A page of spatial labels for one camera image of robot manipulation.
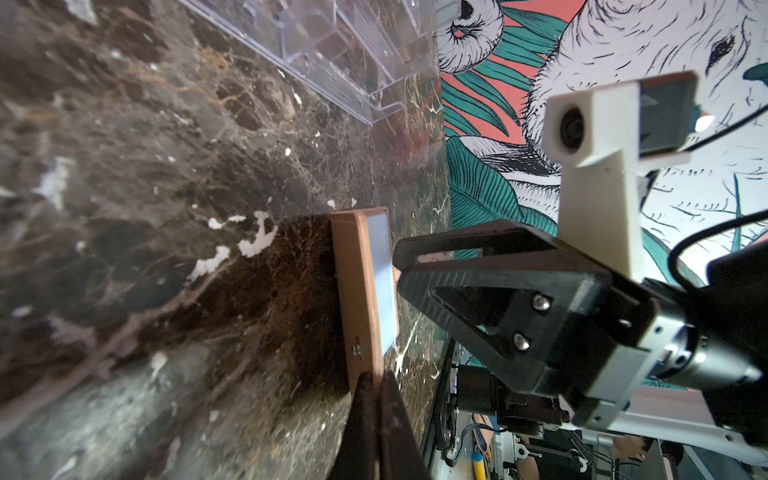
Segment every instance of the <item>camera lens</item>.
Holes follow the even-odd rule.
[[[578,108],[572,108],[563,115],[560,121],[560,140],[571,152],[578,150],[584,141],[584,116]]]

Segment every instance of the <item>animal eye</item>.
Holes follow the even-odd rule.
[[[728,55],[728,52],[733,50],[733,43],[736,39],[731,35],[719,40],[715,45],[712,45],[712,51],[710,52],[710,60],[707,62],[707,69],[705,74],[710,74],[710,68],[717,63],[722,57]]]
[[[459,18],[461,20],[466,20],[467,18],[471,17],[473,13],[475,13],[475,9],[472,7],[472,5],[470,5],[467,0],[462,0],[462,16]]]

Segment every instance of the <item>light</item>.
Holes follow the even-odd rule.
[[[698,120],[696,120],[696,127],[694,128],[694,130],[696,130],[697,132],[705,131],[706,129],[711,127],[714,122],[715,122],[714,115],[710,115],[706,112],[701,112],[701,116],[699,117]]]

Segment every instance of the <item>clear plastic container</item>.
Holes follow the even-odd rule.
[[[434,68],[434,31],[460,0],[181,0],[372,124],[405,107],[402,82]]]

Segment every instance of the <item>marble surface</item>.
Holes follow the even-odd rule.
[[[436,69],[368,127],[174,0],[0,24],[4,478],[323,478],[350,400],[327,214],[448,227]],[[398,307],[418,441],[441,334]]]

